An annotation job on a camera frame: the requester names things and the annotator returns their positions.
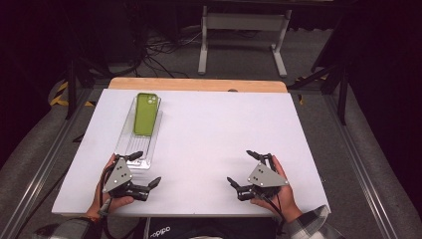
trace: smartphone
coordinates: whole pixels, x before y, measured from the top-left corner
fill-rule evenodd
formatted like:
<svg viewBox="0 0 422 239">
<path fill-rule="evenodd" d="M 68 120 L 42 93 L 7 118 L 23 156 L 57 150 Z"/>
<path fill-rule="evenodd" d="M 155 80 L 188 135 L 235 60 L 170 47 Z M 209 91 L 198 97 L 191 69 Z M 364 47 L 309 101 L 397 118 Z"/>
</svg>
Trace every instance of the smartphone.
<svg viewBox="0 0 422 239">
<path fill-rule="evenodd" d="M 133 132 L 136 135 L 151 136 L 158 111 L 159 98 L 156 94 L 139 93 L 136 96 L 136 112 Z"/>
</svg>

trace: person's hand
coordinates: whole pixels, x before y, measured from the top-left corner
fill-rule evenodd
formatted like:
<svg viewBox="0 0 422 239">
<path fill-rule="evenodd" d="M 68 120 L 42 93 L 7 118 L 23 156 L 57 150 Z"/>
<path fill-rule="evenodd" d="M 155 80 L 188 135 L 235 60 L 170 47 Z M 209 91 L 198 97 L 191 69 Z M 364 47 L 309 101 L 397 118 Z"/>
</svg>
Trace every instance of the person's hand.
<svg viewBox="0 0 422 239">
<path fill-rule="evenodd" d="M 112 165 L 114 161 L 115 155 L 113 154 L 111 158 L 109 159 L 107 165 L 105 166 L 105 169 Z M 103 196 L 103 202 L 106 202 L 109 199 L 108 193 L 102 193 Z M 114 198 L 111 201 L 111 205 L 109 206 L 108 212 L 112 213 L 119 207 L 122 207 L 124 205 L 130 204 L 133 202 L 133 197 L 126 196 L 126 197 L 120 197 L 120 198 Z M 94 196 L 93 204 L 90 206 L 90 208 L 87 210 L 87 213 L 85 214 L 87 217 L 92 218 L 100 218 L 100 215 L 98 214 L 100 210 L 100 183 L 97 184 L 96 194 Z"/>
<path fill-rule="evenodd" d="M 274 166 L 276 167 L 277 173 L 283 176 L 284 178 L 287 178 L 285 172 L 283 171 L 282 166 L 280 165 L 279 161 L 277 160 L 275 156 L 273 156 L 273 163 L 274 163 Z M 293 190 L 289 185 L 283 186 L 280 192 L 278 193 L 278 195 L 279 197 L 275 196 L 272 199 L 272 202 L 274 203 L 274 205 L 279 207 L 279 199 L 280 199 L 280 206 L 281 206 L 280 209 L 282 210 L 282 213 L 285 216 L 286 221 L 288 223 L 294 221 L 295 219 L 297 219 L 299 216 L 302 215 L 302 211 L 296 205 L 295 198 L 293 196 Z M 251 203 L 267 208 L 271 210 L 274 214 L 279 215 L 276 212 L 276 210 L 264 200 L 253 198 L 251 199 Z"/>
</svg>

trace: black cable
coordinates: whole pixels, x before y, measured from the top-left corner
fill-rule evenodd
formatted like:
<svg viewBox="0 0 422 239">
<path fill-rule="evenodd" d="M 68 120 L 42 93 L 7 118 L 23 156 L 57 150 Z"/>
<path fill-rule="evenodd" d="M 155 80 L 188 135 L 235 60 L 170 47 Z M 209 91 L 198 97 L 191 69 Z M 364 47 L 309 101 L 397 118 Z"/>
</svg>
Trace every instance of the black cable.
<svg viewBox="0 0 422 239">
<path fill-rule="evenodd" d="M 100 179 L 100 191 L 99 191 L 99 200 L 100 200 L 100 208 L 102 208 L 103 207 L 103 205 L 104 205 L 104 202 L 103 202 L 103 190 L 104 190 L 104 186 L 105 186 L 105 181 L 106 180 L 108 180 L 108 178 L 109 178 L 109 174 L 114 170 L 114 168 L 115 168 L 115 165 L 116 165 L 116 161 L 114 161 L 113 163 L 112 163 L 112 165 L 110 165 L 110 166 L 108 166 L 104 171 L 103 171 L 103 173 L 102 173 L 102 177 L 101 177 L 101 179 Z M 102 224 L 102 229 L 103 229 L 103 231 L 104 231 L 104 233 L 105 233 L 105 236 L 108 238 L 108 239 L 116 239 L 115 237 L 113 237 L 112 235 L 111 235 L 111 233 L 109 232 L 109 230 L 108 230 L 108 221 L 107 221 L 107 215 L 104 215 L 103 216 L 103 220 L 102 220 L 102 222 L 101 222 L 101 224 Z M 130 229 L 130 231 L 126 234 L 126 235 L 124 235 L 121 239 L 126 239 L 126 238 L 128 238 L 133 232 L 134 232 L 134 230 L 136 229 L 136 226 L 135 227 L 133 227 L 132 229 Z"/>
<path fill-rule="evenodd" d="M 175 77 L 174 77 L 174 76 L 172 76 L 172 75 L 171 75 L 171 73 L 176 73 L 176 74 L 183 75 L 185 78 L 189 79 L 189 76 L 188 76 L 187 74 L 185 74 L 185 73 L 182 73 L 182 72 L 175 72 L 175 71 L 168 71 L 168 70 L 166 70 L 166 69 L 162 70 L 162 69 L 155 68 L 155 67 L 153 67 L 153 66 L 149 65 L 149 64 L 148 64 L 148 63 L 146 63 L 146 62 L 144 62 L 144 63 L 145 63 L 145 65 L 146 65 L 148 68 L 150 68 L 152 71 L 157 70 L 157 71 L 160 71 L 160 72 L 166 72 L 166 73 L 167 73 L 167 74 L 169 74 L 172 78 L 175 78 Z"/>
</svg>

